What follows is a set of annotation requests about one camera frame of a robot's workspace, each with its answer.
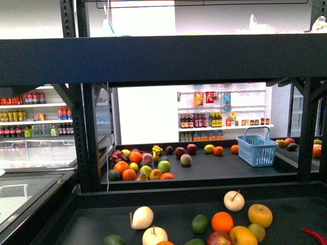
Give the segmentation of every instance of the pear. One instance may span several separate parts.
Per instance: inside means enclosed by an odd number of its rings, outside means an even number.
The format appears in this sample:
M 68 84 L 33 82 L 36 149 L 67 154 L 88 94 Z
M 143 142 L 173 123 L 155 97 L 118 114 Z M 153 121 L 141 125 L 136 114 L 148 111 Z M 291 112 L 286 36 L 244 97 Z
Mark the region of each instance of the pear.
M 145 173 L 140 173 L 137 180 L 148 180 L 148 178 Z
M 147 206 L 142 206 L 136 209 L 133 218 L 132 213 L 130 213 L 131 218 L 131 228 L 136 230 L 143 230 L 152 224 L 153 221 L 153 211 Z

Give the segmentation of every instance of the white cable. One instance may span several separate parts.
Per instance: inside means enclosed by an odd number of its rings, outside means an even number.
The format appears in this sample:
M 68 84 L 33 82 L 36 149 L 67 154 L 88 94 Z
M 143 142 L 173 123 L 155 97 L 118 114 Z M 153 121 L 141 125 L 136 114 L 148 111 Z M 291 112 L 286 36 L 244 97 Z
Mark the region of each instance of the white cable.
M 109 156 L 108 156 L 108 133 L 109 133 L 109 118 L 110 118 L 110 108 L 109 108 L 109 84 L 107 82 L 107 104 L 108 104 L 108 120 L 107 120 L 107 132 L 106 132 L 106 143 L 107 143 L 107 147 L 106 147 L 106 157 L 107 157 L 107 191 L 109 191 Z

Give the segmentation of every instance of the avocado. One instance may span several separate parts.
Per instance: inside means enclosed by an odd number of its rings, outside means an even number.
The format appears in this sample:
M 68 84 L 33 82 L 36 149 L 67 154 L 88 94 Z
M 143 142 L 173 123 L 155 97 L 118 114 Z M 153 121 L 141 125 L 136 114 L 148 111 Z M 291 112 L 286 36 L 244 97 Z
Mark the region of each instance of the avocado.
M 120 177 L 121 177 L 121 175 L 120 175 L 120 173 L 117 170 L 115 170 L 115 169 L 109 170 L 109 172 L 108 172 L 108 179 L 110 181 L 117 181 L 117 180 L 120 179 Z
M 297 149 L 297 144 L 295 144 L 295 143 L 289 143 L 288 146 L 287 146 L 287 149 L 290 152 L 294 152 Z
M 104 245 L 126 245 L 125 239 L 118 235 L 106 236 L 103 239 Z
M 195 238 L 195 239 L 189 240 L 184 245 L 205 245 L 205 242 L 199 238 Z

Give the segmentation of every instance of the packaged snack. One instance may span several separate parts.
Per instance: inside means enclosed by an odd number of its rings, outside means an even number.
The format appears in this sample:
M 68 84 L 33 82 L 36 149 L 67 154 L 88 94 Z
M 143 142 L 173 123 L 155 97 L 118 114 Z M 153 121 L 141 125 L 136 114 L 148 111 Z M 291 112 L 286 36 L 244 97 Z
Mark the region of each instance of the packaged snack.
M 214 103 L 215 97 L 214 97 L 214 92 L 206 92 L 205 93 L 205 102 L 207 104 Z
M 225 111 L 230 111 L 231 110 L 230 92 L 226 92 L 224 94 L 224 108 L 225 108 Z
M 194 92 L 194 106 L 203 106 L 203 92 L 196 91 Z

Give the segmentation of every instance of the white apple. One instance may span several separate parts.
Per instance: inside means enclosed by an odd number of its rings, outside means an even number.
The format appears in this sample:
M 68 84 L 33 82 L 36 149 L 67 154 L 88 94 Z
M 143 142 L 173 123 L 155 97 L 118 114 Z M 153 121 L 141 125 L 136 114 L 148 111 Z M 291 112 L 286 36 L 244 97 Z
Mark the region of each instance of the white apple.
M 229 211 L 238 212 L 245 204 L 244 197 L 238 191 L 229 191 L 224 197 L 224 204 Z
M 168 241 L 168 235 L 163 228 L 156 226 L 148 228 L 142 237 L 143 245 L 157 245 L 161 241 Z
M 131 227 L 133 229 L 142 230 L 148 228 L 153 221 L 153 211 L 147 206 L 140 207 L 136 209 L 132 219 L 131 216 Z

